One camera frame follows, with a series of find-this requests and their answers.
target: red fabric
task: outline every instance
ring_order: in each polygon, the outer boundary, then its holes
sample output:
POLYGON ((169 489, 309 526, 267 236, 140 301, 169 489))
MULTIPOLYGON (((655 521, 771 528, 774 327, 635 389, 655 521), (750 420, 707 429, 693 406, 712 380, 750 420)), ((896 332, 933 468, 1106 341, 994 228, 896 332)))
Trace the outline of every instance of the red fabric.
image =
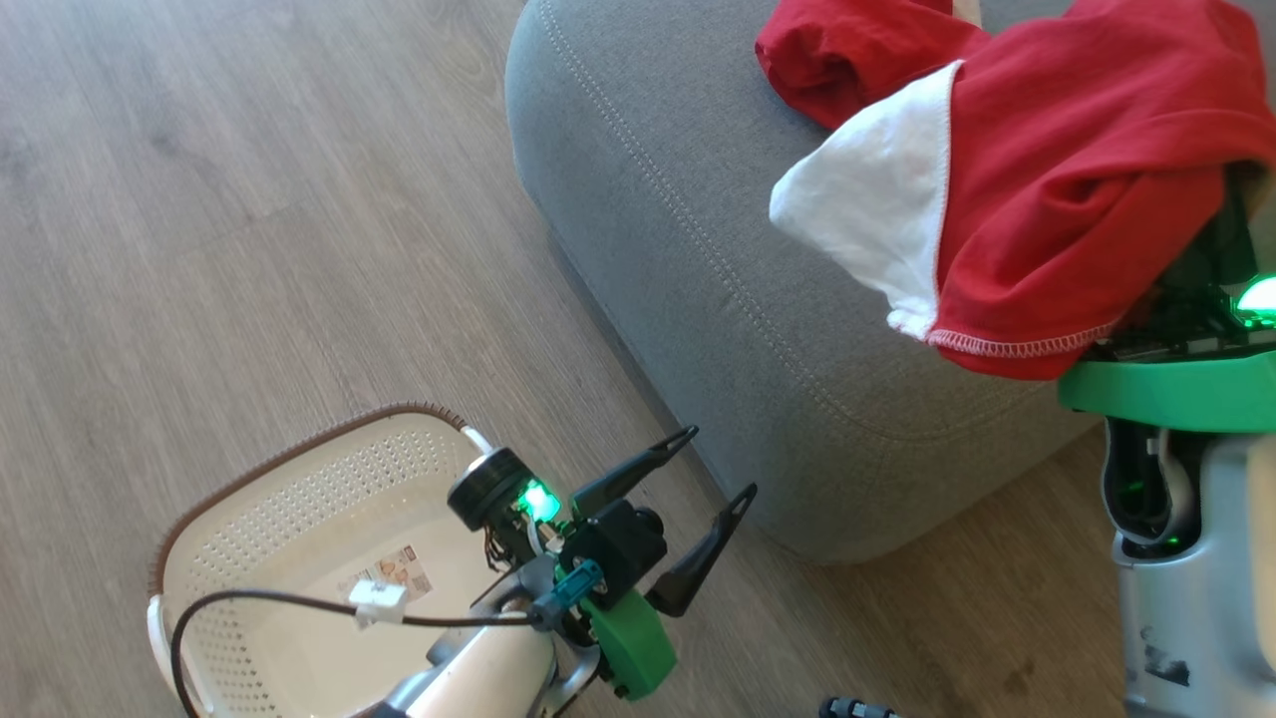
POLYGON ((781 0, 758 56, 826 126, 965 57, 928 341, 976 372, 1057 379, 1217 212, 1225 165, 1276 166, 1258 33, 1221 0, 1077 0, 994 38, 940 15, 781 0))

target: green bracket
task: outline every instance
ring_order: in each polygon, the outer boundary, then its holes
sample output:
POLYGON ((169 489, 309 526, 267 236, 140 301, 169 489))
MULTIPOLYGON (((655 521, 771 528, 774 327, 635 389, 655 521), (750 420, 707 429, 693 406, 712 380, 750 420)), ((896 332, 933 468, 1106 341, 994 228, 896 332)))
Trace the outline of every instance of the green bracket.
POLYGON ((1169 430, 1276 434, 1276 351, 1162 365, 1083 362, 1059 380, 1059 402, 1169 430))
POLYGON ((646 698, 674 671, 674 644, 660 613, 638 592, 630 589, 611 611, 600 610, 588 598, 581 608, 590 615, 598 648, 611 666, 616 695, 627 700, 646 698))

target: black and gray object on floor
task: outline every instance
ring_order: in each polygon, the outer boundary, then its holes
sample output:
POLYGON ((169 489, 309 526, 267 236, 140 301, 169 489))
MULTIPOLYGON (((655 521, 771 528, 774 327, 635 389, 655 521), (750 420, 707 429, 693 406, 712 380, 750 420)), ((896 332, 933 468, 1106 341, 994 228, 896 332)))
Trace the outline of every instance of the black and gray object on floor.
POLYGON ((819 718, 903 718, 884 705, 869 705, 854 698, 831 698, 819 707, 819 718))

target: red and white garment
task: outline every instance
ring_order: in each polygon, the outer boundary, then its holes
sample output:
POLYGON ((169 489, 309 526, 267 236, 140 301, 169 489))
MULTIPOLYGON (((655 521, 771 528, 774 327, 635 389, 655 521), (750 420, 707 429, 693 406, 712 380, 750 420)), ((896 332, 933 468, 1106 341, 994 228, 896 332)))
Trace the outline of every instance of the red and white garment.
POLYGON ((832 136, 771 218, 976 372, 1063 375, 1276 166, 1258 33, 1221 0, 1077 0, 997 37, 951 0, 781 0, 757 52, 832 136))

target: wooden floor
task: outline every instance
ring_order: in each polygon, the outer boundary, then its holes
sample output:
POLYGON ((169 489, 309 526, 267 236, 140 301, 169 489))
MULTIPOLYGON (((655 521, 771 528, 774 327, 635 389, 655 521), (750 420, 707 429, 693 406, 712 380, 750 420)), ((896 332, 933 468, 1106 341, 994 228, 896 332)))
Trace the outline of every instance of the wooden floor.
MULTIPOLYGON (((574 485, 661 436, 523 196, 518 0, 0 0, 0 714, 176 715, 144 636, 167 527, 382 404, 574 485)), ((574 715, 1119 715, 1097 437, 901 553, 752 531, 646 703, 574 715)), ((651 485, 675 547, 721 501, 651 485)))

